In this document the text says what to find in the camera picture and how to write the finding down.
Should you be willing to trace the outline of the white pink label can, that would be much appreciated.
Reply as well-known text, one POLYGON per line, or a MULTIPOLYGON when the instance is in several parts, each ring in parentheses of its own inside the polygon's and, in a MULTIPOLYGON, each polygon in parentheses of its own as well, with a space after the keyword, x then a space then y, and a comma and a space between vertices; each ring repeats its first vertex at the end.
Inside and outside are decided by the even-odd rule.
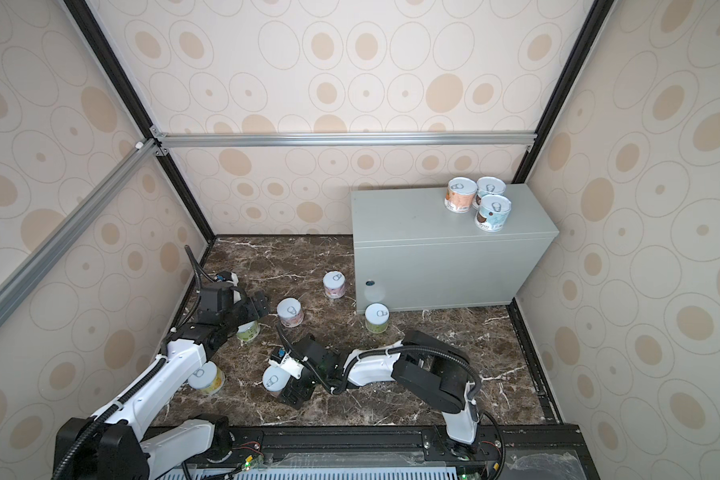
POLYGON ((277 365, 270 365, 262 375, 262 385, 270 395, 278 397, 290 379, 291 375, 286 370, 277 365))

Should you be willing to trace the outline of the yellow green label can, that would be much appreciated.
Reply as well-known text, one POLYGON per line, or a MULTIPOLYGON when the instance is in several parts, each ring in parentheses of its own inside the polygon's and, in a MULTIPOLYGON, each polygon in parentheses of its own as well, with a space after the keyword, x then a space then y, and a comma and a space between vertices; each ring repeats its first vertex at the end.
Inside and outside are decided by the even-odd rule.
POLYGON ((223 387, 225 374, 214 362, 208 361, 188 377, 187 383, 205 395, 214 395, 223 387))

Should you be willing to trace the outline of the orange label can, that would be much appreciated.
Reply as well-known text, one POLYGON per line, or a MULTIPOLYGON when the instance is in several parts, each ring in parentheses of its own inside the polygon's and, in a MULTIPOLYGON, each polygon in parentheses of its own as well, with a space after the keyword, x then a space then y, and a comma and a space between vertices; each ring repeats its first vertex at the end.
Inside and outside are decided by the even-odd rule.
POLYGON ((452 178, 446 187, 444 205, 452 213, 468 213, 477 194, 477 183, 466 177, 452 178))

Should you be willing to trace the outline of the blue label can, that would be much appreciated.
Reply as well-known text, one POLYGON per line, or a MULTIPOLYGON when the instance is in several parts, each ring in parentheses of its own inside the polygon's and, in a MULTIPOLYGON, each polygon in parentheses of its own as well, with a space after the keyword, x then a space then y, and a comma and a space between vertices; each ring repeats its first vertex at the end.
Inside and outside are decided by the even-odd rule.
POLYGON ((475 216, 476 226, 486 232, 499 232, 504 228, 512 203, 503 195, 486 194, 481 197, 475 216))

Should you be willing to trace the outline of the teal label can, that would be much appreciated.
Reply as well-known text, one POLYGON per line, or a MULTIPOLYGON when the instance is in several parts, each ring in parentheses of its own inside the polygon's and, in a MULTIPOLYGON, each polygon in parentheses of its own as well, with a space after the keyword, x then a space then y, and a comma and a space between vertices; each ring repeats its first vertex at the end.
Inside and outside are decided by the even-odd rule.
POLYGON ((506 184, 499 178, 491 176, 480 177, 476 181, 477 192, 472 201, 472 207, 478 209, 485 195, 503 195, 506 184))

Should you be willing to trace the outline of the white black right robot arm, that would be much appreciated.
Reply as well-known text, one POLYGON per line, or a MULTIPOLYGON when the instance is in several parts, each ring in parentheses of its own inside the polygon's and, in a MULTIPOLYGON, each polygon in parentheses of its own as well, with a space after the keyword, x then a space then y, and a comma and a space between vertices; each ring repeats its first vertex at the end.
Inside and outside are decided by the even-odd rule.
POLYGON ((331 350, 308 334, 272 350, 264 388, 281 403, 300 409, 320 386, 330 395, 376 383, 396 383, 445 421, 444 446, 457 459, 472 460, 486 440, 478 438, 477 395, 482 379, 458 348, 413 330, 391 345, 351 352, 331 350))

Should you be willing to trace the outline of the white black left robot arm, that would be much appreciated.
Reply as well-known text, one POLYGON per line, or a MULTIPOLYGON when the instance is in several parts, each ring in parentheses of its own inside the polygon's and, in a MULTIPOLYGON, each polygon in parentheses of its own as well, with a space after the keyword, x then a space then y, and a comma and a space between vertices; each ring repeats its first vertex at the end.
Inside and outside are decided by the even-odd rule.
POLYGON ((242 325, 270 313, 262 292, 247 294, 230 281, 200 288, 197 318, 178 327, 157 356, 123 392, 87 418, 72 418, 55 439, 55 479, 157 479, 189 458, 215 462, 232 453, 229 420, 200 415, 162 434, 145 436, 172 396, 242 325))

